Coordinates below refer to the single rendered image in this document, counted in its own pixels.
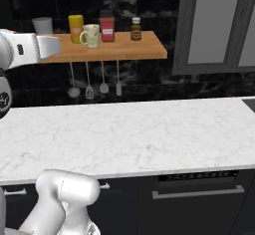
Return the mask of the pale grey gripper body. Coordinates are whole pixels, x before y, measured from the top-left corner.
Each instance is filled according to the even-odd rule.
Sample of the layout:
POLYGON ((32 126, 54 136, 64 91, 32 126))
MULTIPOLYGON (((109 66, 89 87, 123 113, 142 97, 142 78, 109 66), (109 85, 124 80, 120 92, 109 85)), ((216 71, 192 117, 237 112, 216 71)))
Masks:
POLYGON ((61 42, 58 37, 53 36, 38 36, 37 42, 39 45, 40 58, 48 59, 61 52, 61 42))

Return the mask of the white cup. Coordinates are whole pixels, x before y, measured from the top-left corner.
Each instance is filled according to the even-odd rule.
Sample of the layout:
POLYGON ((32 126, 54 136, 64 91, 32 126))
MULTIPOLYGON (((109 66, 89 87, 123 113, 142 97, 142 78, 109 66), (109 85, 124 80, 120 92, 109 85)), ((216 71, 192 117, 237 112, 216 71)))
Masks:
POLYGON ((40 17, 32 20, 33 26, 37 34, 52 34, 53 23, 51 17, 40 17))

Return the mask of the yellow jar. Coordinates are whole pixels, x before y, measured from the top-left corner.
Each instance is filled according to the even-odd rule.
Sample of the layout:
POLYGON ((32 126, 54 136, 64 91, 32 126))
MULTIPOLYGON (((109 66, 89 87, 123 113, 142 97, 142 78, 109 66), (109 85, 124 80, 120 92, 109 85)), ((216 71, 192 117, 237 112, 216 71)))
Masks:
POLYGON ((82 15, 70 15, 68 19, 69 19, 71 41, 75 44, 79 44, 80 35, 83 32, 84 17, 82 15))

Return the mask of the white floral mug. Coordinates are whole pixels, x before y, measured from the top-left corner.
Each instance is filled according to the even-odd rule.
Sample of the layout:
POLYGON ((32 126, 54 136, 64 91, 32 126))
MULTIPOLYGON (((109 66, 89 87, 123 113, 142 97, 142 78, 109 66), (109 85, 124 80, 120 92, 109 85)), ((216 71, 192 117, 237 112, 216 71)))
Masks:
POLYGON ((100 26, 98 24, 84 25, 80 34, 80 43, 89 48, 96 48, 100 44, 100 26))

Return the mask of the grey hanging ladle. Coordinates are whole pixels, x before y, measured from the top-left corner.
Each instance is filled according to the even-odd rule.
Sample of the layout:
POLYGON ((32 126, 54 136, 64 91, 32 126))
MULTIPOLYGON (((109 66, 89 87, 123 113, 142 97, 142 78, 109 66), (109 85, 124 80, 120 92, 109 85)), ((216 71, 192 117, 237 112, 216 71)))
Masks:
POLYGON ((72 75, 73 86, 71 88, 69 88, 68 95, 71 98, 75 99, 81 94, 81 90, 76 86, 76 83, 75 83, 75 77, 73 76, 73 74, 74 74, 73 65, 70 65, 70 70, 71 70, 71 75, 72 75))

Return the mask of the grey hanging spatula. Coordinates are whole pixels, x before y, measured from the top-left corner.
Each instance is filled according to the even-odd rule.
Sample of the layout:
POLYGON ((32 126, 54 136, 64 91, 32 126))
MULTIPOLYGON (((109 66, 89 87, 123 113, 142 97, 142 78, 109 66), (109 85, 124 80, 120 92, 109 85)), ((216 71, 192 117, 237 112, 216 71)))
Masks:
POLYGON ((88 86, 86 87, 86 99, 92 100, 94 98, 94 89, 92 88, 90 84, 90 73, 89 73, 88 62, 86 62, 86 71, 87 71, 87 80, 88 80, 88 86))

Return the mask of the red jar with dark lid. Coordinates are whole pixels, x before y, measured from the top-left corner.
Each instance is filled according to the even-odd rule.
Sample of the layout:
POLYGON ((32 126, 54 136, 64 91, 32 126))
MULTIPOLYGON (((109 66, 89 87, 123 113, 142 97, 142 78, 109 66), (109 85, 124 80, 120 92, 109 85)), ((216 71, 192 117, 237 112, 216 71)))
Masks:
POLYGON ((100 28, 103 42, 115 40, 115 17, 112 10, 100 11, 100 28))

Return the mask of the grey hanging spoon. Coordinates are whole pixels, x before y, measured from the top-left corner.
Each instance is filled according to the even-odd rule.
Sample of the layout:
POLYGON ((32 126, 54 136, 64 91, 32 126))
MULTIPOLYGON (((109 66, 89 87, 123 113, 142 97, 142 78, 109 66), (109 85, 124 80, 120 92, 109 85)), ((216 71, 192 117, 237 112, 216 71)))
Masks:
MULTIPOLYGON (((102 69, 102 78, 105 77, 105 69, 102 69)), ((109 92, 109 86, 106 82, 102 82, 100 85, 100 93, 107 94, 109 92)))

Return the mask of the grey hanging utensil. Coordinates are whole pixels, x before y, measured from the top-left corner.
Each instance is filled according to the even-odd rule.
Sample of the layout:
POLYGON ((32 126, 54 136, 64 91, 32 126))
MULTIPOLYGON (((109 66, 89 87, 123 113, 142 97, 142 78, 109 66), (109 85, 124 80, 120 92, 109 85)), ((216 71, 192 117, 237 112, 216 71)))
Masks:
POLYGON ((120 97, 122 95, 122 84, 120 81, 120 62, 117 61, 117 84, 116 84, 116 93, 120 97))

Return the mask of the brown bottle with white cap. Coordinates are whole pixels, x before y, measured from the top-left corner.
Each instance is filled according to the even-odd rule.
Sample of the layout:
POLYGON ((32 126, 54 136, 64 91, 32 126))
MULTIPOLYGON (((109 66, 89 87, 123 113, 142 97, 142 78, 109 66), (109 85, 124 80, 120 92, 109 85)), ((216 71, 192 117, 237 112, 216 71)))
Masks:
POLYGON ((140 41, 141 40, 141 25, 140 19, 138 17, 133 17, 131 19, 132 24, 130 27, 130 38, 133 41, 140 41))

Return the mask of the black drawer front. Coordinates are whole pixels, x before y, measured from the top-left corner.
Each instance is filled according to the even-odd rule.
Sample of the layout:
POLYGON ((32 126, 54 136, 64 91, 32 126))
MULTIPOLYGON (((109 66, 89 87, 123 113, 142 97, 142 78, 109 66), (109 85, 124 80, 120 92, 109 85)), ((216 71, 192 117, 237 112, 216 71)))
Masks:
MULTIPOLYGON (((101 189, 98 200, 88 207, 88 212, 101 234, 136 235, 138 192, 155 188, 156 179, 152 176, 110 178, 100 179, 99 183, 108 183, 111 188, 101 189)), ((8 191, 27 190, 27 195, 6 196, 6 226, 18 229, 38 200, 35 184, 4 184, 2 188, 8 191)))

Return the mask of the black dishwasher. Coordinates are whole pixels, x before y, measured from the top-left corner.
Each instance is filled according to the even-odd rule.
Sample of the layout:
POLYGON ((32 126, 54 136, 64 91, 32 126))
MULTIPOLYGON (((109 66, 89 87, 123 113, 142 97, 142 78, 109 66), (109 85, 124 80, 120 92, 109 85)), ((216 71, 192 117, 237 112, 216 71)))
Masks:
POLYGON ((138 193, 137 235, 230 235, 255 171, 220 170, 153 176, 155 188, 138 193), (159 194, 233 189, 239 194, 153 200, 159 194))

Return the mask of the wooden wall shelf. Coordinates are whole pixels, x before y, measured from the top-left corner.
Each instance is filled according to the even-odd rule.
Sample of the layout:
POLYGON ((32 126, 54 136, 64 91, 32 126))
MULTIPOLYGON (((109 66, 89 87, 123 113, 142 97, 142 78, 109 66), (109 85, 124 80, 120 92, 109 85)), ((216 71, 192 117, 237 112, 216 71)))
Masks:
POLYGON ((130 32, 116 32, 113 42, 100 41, 96 48, 74 44, 69 34, 55 34, 61 41, 61 53, 42 60, 42 64, 166 59, 167 51, 152 31, 143 31, 140 41, 132 41, 130 32))

